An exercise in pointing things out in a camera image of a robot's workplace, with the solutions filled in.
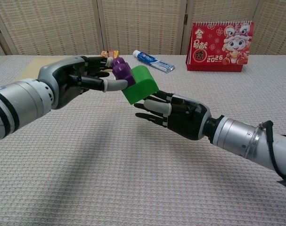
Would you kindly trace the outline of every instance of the candy wrapper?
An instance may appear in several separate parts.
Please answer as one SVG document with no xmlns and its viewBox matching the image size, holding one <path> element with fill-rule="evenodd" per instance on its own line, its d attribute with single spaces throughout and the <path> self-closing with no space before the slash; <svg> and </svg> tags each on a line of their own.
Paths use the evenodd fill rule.
<svg viewBox="0 0 286 226">
<path fill-rule="evenodd" d="M 119 51 L 118 50 L 102 51 L 101 56 L 106 58 L 112 57 L 113 59 L 116 59 L 119 57 Z"/>
</svg>

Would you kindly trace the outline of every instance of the chinese characters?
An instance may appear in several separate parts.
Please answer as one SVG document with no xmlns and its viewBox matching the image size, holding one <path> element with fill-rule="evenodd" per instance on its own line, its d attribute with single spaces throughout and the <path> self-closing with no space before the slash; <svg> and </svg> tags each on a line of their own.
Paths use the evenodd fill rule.
<svg viewBox="0 0 286 226">
<path fill-rule="evenodd" d="M 208 43 L 207 42 L 199 42 L 199 40 L 196 39 L 193 43 L 193 47 L 198 48 L 198 49 L 207 49 Z"/>
<path fill-rule="evenodd" d="M 195 32 L 196 38 L 197 38 L 197 39 L 202 39 L 202 38 L 203 38 L 203 33 L 204 33 L 204 31 L 201 30 L 200 28 L 198 28 L 198 29 L 196 30 L 196 32 Z"/>
<path fill-rule="evenodd" d="M 204 52 L 203 51 L 199 51 L 196 53 L 195 58 L 198 60 L 203 60 L 204 59 Z"/>
</svg>

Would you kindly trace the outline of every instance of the robotic arm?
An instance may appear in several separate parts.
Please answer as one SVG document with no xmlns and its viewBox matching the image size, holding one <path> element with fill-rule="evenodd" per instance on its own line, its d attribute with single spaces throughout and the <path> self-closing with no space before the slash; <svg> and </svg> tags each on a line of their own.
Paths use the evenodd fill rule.
<svg viewBox="0 0 286 226">
<path fill-rule="evenodd" d="M 25 79 L 0 87 L 0 139 L 60 109 L 89 89 L 122 90 L 126 80 L 107 80 L 111 67 L 105 57 L 72 56 L 40 69 L 37 80 Z"/>
<path fill-rule="evenodd" d="M 254 127 L 223 115 L 214 119 L 204 104 L 163 91 L 134 106 L 153 114 L 136 113 L 139 118 L 190 140 L 206 136 L 215 146 L 275 170 L 286 186 L 286 135 L 273 133 L 271 121 Z"/>
</svg>

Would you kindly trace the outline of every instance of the purple toy block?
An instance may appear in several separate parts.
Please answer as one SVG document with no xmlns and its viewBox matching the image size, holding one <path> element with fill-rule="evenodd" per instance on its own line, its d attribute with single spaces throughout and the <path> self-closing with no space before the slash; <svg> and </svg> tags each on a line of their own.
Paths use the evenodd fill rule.
<svg viewBox="0 0 286 226">
<path fill-rule="evenodd" d="M 123 58 L 118 57 L 115 60 L 112 61 L 112 67 L 113 67 L 113 74 L 117 80 L 119 79 L 125 79 L 128 82 L 128 86 L 132 86 L 135 84 L 135 80 L 132 76 L 131 68 L 124 61 Z"/>
<path fill-rule="evenodd" d="M 114 67 L 118 64 L 125 64 L 126 62 L 124 61 L 124 59 L 122 57 L 117 57 L 116 59 L 114 59 L 112 62 L 111 62 L 111 66 Z"/>
</svg>

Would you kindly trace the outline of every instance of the toothpaste tube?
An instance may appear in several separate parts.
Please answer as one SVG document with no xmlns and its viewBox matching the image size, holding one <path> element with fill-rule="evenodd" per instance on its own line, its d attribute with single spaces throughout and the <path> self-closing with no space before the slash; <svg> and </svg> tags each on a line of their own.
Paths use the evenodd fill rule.
<svg viewBox="0 0 286 226">
<path fill-rule="evenodd" d="M 147 65 L 155 67 L 162 72 L 169 73 L 175 69 L 175 66 L 165 63 L 164 61 L 158 60 L 153 56 L 150 56 L 147 53 L 143 53 L 139 50 L 133 51 L 133 56 L 136 57 L 139 61 L 142 61 Z"/>
</svg>

